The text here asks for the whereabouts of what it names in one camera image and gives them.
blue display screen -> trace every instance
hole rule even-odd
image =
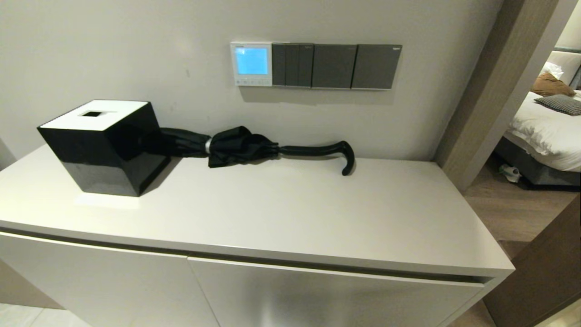
[[[268,75],[268,52],[265,48],[236,48],[238,74]]]

tissue box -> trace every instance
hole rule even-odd
[[[150,102],[93,100],[38,127],[84,192],[139,196],[169,163],[141,137],[159,130]]]

black umbrella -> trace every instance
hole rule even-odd
[[[346,141],[326,147],[279,147],[278,143],[260,134],[252,134],[244,126],[222,131],[214,137],[187,130],[161,128],[144,137],[141,145],[145,151],[153,154],[172,157],[209,157],[210,168],[275,158],[279,154],[320,157],[342,153],[347,158],[343,176],[349,175],[355,164],[353,149]]]

bed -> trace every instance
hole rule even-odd
[[[581,51],[553,51],[547,60],[562,68],[560,80],[578,88]],[[574,99],[581,101],[581,90]],[[581,189],[581,116],[536,103],[529,92],[494,152],[517,167],[531,189]]]

umbrella handle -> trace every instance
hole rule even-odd
[[[281,147],[279,149],[279,153],[284,155],[298,155],[304,157],[321,157],[333,153],[342,153],[345,155],[345,158],[347,158],[347,165],[342,172],[343,176],[349,175],[351,170],[353,170],[353,166],[355,165],[355,153],[347,141],[341,141],[326,147]]]

